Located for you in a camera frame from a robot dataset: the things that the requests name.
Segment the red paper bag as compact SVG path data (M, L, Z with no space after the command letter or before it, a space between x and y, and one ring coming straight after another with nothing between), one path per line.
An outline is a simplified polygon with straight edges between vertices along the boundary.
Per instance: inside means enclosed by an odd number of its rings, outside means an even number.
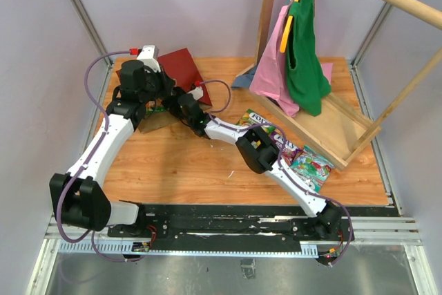
M119 84L113 91L111 103L106 108L108 115L121 115L129 120L135 130L142 133L163 128L175 122L181 122L189 127L184 121L171 115L168 111L157 113L145 119L146 104L155 98L148 91L148 71L152 70L135 58L122 63L117 72ZM190 55L189 51L181 49L167 55L158 56L161 71L165 72L171 79L175 80L173 94L185 94L191 89L196 81L202 82L201 74ZM203 87L204 97L197 103L203 111L211 107L211 100L206 88Z

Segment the green snack packet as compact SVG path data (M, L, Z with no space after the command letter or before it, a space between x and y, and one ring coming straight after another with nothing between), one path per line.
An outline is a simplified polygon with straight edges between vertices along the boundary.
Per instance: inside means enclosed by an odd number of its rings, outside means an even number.
M262 129L268 135L273 133L276 129L274 126L269 125L269 121L266 118L264 118L263 116L261 116L260 114L258 114L257 112L255 112L250 108L243 114L243 116L238 120L236 124L238 126L244 126L244 127L249 127L254 124L262 124Z

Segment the pink shirt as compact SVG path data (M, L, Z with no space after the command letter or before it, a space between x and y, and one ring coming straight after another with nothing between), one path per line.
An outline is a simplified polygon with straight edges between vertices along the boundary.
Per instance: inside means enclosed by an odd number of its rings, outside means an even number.
M293 117L302 110L289 96L285 74L286 54L279 51L287 7L280 10L278 19L259 61L250 91L273 99L286 115ZM320 63L323 73L331 84L331 64Z

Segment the purple snack packet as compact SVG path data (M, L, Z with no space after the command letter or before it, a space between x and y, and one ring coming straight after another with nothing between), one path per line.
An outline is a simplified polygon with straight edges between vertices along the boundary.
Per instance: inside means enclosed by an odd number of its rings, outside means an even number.
M272 132L270 138L282 151L282 157L288 165L291 165L302 154L301 148L289 140L284 140L284 137L277 132Z

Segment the yellow hanger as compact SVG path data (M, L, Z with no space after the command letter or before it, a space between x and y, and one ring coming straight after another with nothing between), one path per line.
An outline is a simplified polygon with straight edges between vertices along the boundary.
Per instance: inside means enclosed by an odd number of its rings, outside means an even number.
M314 40L315 0L291 0L287 7L287 15L283 26L279 51L286 53L293 50L293 42L297 35Z

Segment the green shirt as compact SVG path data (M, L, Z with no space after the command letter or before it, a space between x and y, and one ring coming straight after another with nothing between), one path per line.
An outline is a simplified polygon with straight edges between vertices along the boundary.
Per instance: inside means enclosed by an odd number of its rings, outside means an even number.
M332 88L323 73L316 54L315 39L297 35L293 50L288 50L285 74L290 98L305 112L318 116L322 111L321 99L331 93Z

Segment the teal Fox's candy packet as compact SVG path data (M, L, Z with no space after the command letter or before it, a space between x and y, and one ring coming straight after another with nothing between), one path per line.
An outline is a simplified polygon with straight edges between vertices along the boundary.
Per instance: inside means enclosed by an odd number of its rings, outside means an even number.
M291 169L315 192L319 192L335 166L325 157L304 145L302 153L293 161Z

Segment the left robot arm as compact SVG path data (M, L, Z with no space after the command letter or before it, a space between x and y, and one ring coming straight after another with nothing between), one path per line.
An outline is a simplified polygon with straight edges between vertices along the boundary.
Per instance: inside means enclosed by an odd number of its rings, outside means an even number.
M146 115L150 101L171 95L175 82L156 59L133 59L122 63L120 84L95 137L83 155L65 174L54 174L49 183L58 228L75 226L101 231L124 225L132 236L143 235L148 220L136 203L111 202L104 193L105 177L124 143Z

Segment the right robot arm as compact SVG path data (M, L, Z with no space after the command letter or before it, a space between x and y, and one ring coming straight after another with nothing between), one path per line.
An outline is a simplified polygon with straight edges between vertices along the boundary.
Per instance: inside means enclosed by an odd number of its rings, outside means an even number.
M293 172L283 159L281 149L264 131L262 124L241 127L224 122L203 111L189 93L167 97L162 104L197 136L236 146L253 172L266 175L296 199L311 220L311 227L318 238L327 240L338 233L343 210L319 195Z

